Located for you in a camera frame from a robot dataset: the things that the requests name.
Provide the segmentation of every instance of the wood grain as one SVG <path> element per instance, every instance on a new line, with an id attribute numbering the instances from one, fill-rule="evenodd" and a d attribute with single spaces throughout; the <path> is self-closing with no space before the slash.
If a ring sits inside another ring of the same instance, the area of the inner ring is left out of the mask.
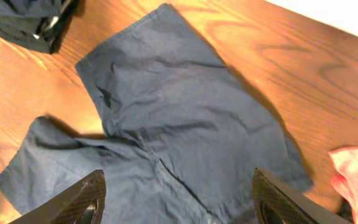
<path id="1" fill-rule="evenodd" d="M 82 0 L 54 55 L 0 39 L 0 172 L 37 116 L 102 132 L 74 64 L 163 2 Z M 258 0 L 169 2 L 294 137 L 315 183 L 307 195 L 335 210 L 326 152 L 358 146 L 358 37 Z M 0 193 L 0 219 L 18 216 Z"/>

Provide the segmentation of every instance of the table surface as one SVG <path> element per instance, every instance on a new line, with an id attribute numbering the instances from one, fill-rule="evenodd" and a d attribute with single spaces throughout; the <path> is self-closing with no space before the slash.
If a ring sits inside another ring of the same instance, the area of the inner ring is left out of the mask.
<path id="1" fill-rule="evenodd" d="M 163 2 L 82 0 L 58 54 L 0 39 L 0 172 L 37 116 L 102 133 L 74 64 Z M 314 180 L 307 196 L 335 210 L 327 151 L 358 146 L 358 37 L 259 0 L 169 2 L 293 136 Z M 18 216 L 0 193 L 0 219 Z"/>
<path id="2" fill-rule="evenodd" d="M 358 36 L 358 0 L 266 1 Z"/>

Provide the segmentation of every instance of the navy blue shirt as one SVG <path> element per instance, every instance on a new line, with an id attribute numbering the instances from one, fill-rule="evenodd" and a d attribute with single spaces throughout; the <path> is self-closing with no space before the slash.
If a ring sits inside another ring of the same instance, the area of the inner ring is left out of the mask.
<path id="1" fill-rule="evenodd" d="M 95 169 L 106 177 L 103 223 L 256 222 L 256 167 L 304 191 L 312 181 L 273 116 L 171 6 L 164 4 L 76 64 L 104 140 L 32 124 L 0 175 L 27 213 Z"/>

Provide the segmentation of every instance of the black object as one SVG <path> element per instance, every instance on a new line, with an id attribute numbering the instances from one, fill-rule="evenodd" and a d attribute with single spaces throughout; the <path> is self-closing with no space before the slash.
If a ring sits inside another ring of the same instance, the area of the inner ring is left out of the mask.
<path id="1" fill-rule="evenodd" d="M 54 53 L 78 0 L 0 1 L 0 37 L 30 50 Z"/>
<path id="2" fill-rule="evenodd" d="M 254 172 L 252 197 L 260 224 L 350 224 L 263 169 Z"/>
<path id="3" fill-rule="evenodd" d="M 99 224 L 103 216 L 105 196 L 104 173 L 102 170 L 95 170 L 12 223 Z"/>

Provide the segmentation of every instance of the clothing pile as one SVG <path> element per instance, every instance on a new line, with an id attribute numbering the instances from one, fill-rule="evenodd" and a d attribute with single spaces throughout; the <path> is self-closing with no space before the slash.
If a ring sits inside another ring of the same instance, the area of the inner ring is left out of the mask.
<path id="1" fill-rule="evenodd" d="M 54 53 L 78 0 L 0 0 L 0 37 L 30 50 Z"/>

